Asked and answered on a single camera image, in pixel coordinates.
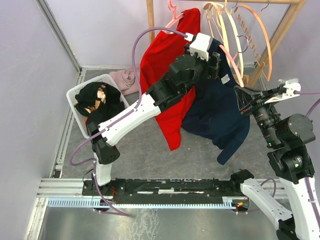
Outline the light pink hanger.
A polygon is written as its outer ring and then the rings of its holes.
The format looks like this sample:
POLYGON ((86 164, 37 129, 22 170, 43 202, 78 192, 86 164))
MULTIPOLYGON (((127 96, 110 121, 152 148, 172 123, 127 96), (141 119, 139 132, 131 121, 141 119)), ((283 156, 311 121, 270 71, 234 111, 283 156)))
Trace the light pink hanger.
POLYGON ((236 77, 237 77, 237 79, 239 81, 240 87, 244 88, 245 84, 244 84, 244 81, 243 81, 243 77, 241 76, 241 73, 238 70, 238 67, 237 67, 237 65, 235 63, 235 59, 239 54, 244 53, 248 49, 249 39, 245 35, 238 35, 237 37, 238 38, 245 38, 246 45, 245 45, 244 50, 242 50, 242 47, 240 47, 240 50, 234 56, 231 56, 231 54, 228 52, 228 50, 222 44, 220 44, 219 47, 225 53, 227 59, 230 61, 231 65, 233 66, 233 69, 234 69, 236 77))

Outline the cream hanger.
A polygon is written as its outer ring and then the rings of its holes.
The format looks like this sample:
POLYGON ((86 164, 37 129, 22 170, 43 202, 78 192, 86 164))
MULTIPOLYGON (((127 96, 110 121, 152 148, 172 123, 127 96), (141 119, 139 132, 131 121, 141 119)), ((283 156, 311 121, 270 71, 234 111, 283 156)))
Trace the cream hanger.
POLYGON ((211 25, 211 21, 213 21, 213 23, 218 31, 218 34, 222 40, 222 30, 220 29, 219 18, 217 17, 217 15, 218 15, 217 11, 220 10, 220 8, 221 8, 220 5, 221 5, 221 3, 216 3, 216 2, 211 1, 211 2, 206 3, 204 5, 203 10, 205 10, 206 19, 207 19, 208 26, 210 28, 211 36, 214 38, 214 33, 212 30, 212 25, 211 25))
POLYGON ((233 67, 234 72, 236 74, 239 73, 241 76, 241 79, 242 79, 244 76, 244 60, 243 60, 243 53, 242 53, 243 51, 242 51, 242 47, 241 47, 241 43, 240 43, 240 35, 238 34, 238 30, 237 30, 235 21, 232 17, 232 13, 227 9, 227 1, 225 0, 224 4, 221 4, 220 7, 221 7, 220 10, 217 11, 217 17, 219 19, 218 25, 220 26, 220 29, 222 30, 221 39, 223 41, 224 47, 228 52, 230 52, 228 33, 227 33, 227 29, 226 29, 226 26, 224 23, 223 13, 226 14, 226 16, 228 17, 228 20, 231 24, 235 43, 236 43, 236 48, 237 48, 237 53, 233 57, 233 61, 227 60, 227 62, 229 65, 234 62, 234 64, 235 64, 235 66, 233 67))

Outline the navy blue t shirt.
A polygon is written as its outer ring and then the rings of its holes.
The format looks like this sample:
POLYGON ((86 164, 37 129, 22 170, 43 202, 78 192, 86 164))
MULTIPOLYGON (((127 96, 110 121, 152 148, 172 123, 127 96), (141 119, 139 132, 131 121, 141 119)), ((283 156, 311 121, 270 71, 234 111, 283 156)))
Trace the navy blue t shirt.
POLYGON ((202 78, 196 85, 196 96, 187 111, 182 128, 191 134, 209 139, 221 152, 217 162, 221 165, 232 157, 242 145, 250 130, 250 117, 241 115, 233 77, 222 43, 212 40, 209 53, 220 54, 218 76, 211 80, 202 78))

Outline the black t shirt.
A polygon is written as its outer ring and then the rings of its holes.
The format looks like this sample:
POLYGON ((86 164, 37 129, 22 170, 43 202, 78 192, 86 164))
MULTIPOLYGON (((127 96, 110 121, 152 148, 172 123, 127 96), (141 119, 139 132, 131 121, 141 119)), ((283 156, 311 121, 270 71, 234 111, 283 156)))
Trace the black t shirt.
POLYGON ((125 109, 121 92, 105 82, 91 82, 75 95, 74 107, 85 124, 105 122, 125 109))

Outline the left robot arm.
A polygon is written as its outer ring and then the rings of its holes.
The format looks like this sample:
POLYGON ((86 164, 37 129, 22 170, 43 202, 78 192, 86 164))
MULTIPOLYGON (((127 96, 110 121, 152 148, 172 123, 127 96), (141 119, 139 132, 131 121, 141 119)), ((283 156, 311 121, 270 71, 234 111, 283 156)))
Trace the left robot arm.
POLYGON ((119 140, 146 120, 180 103, 198 80, 217 77, 220 61, 217 52, 207 60, 201 59, 197 53, 180 55, 169 65, 168 72, 136 103, 105 122, 91 122, 86 126, 96 159, 93 189, 99 195, 106 195, 111 189, 112 164, 120 157, 116 148, 119 140))

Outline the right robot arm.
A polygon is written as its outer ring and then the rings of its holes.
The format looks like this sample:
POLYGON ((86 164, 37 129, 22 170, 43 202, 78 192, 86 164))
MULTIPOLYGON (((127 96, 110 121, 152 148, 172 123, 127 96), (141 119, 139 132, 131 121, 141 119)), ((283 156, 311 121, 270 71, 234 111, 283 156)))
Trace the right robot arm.
POLYGON ((239 111, 253 115, 271 152, 269 164, 287 194, 288 210, 269 195, 254 177, 236 178, 229 183, 231 193, 244 194, 273 224, 280 240, 318 240, 320 206, 316 196, 315 170, 306 145, 316 139, 313 122, 307 115, 295 113, 285 119, 275 104, 298 97, 299 83, 280 84, 277 88, 257 91, 235 86, 239 111))

